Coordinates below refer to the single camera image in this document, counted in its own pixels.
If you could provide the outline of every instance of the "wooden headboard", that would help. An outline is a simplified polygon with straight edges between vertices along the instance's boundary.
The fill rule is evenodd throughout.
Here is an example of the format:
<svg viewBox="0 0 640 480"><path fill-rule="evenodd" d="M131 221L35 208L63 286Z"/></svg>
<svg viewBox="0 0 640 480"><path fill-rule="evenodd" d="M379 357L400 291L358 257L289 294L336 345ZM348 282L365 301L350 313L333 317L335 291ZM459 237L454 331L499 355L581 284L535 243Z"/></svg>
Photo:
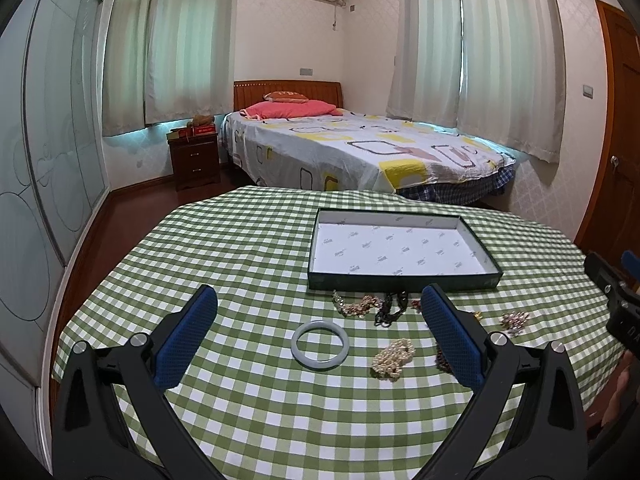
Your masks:
<svg viewBox="0 0 640 480"><path fill-rule="evenodd" d="M342 108L342 87L329 81L300 81L297 79L265 79L234 83L234 111L263 101L269 92L298 92L309 99L325 101Z"/></svg>

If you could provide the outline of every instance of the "open box lid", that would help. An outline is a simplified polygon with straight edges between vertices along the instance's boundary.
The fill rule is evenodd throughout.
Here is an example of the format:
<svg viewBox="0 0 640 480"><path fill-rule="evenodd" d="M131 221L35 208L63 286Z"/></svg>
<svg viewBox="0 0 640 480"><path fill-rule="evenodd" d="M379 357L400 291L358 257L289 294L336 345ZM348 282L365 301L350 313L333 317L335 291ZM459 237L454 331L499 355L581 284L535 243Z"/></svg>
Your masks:
<svg viewBox="0 0 640 480"><path fill-rule="evenodd" d="M503 271L460 216L319 209L307 269L313 290L494 288Z"/></svg>

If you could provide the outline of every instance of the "wooden floor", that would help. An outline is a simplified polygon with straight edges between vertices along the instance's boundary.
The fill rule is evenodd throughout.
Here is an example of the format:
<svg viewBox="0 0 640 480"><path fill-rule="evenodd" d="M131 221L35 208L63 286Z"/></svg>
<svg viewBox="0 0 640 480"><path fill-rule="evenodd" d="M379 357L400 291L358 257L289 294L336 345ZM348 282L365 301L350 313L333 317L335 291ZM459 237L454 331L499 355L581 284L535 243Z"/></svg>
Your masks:
<svg viewBox="0 0 640 480"><path fill-rule="evenodd" d="M177 207L199 200L219 196L242 186L252 185L251 179L233 166L222 167L220 184L210 184L177 192L171 178L149 181L140 185L112 191L95 219L76 260L73 273L66 287L56 324L54 341L60 337L65 325L71 320L89 295L113 268L144 238L160 221ZM482 203L473 206L483 207ZM56 348L52 351L51 365ZM598 424L607 407L618 375L618 368L607 386L586 412L587 427ZM58 383L50 380L49 404L51 420L58 394Z"/></svg>

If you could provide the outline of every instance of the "green checkered tablecloth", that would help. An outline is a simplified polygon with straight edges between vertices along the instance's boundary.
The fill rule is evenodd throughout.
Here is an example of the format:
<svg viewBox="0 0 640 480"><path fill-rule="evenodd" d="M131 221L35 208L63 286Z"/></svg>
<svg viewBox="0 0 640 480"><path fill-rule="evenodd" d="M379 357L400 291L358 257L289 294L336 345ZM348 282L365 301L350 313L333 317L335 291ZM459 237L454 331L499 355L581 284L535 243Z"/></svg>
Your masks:
<svg viewBox="0 0 640 480"><path fill-rule="evenodd" d="M585 406L606 382L622 349L605 329L606 298L562 233L511 214L369 191L260 187L181 207L162 220L66 326L55 378L60 380L75 341L114 346L135 332L151 332L208 283L220 298L218 317L182 383L166 396L227 478L412 478L449 433L471 391L436 369L435 341L416 311L385 329L374 326L373 311L365 319L345 319L329 293L307 290L320 207L462 215L504 277L495 290L450 294L453 303L481 311L488 331L499 330L505 312L529 312L529 325L514 342L562 340ZM311 372L290 353L294 330L313 319L331 320L350 337L346 361L333 370ZM373 357L402 337L416 353L400 379L372 377ZM308 334L301 346L316 358L338 351L324 333ZM513 389L482 460L499 450L521 391ZM116 392L134 440L157 460L126 391Z"/></svg>

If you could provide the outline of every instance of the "wall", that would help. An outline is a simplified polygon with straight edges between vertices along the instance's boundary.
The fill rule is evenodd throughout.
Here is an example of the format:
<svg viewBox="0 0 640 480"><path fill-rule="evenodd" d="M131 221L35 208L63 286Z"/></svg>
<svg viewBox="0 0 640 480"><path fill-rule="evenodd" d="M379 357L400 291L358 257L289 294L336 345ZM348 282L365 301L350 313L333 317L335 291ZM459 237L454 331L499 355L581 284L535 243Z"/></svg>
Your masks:
<svg viewBox="0 0 640 480"><path fill-rule="evenodd" d="M337 30L332 29L337 9ZM238 0L235 79L341 81L344 11L317 0Z"/></svg>
<svg viewBox="0 0 640 480"><path fill-rule="evenodd" d="M171 128L186 123L159 124L129 134L103 137L104 162L111 189L173 174L166 134Z"/></svg>
<svg viewBox="0 0 640 480"><path fill-rule="evenodd" d="M614 6L616 0L603 0ZM564 232L574 239L591 197L607 116L607 65L595 0L558 0L566 57L566 111L560 164L522 153L512 189L493 206ZM593 99L582 85L593 86Z"/></svg>
<svg viewBox="0 0 640 480"><path fill-rule="evenodd" d="M394 76L400 0L347 3L342 78L345 108L385 115Z"/></svg>

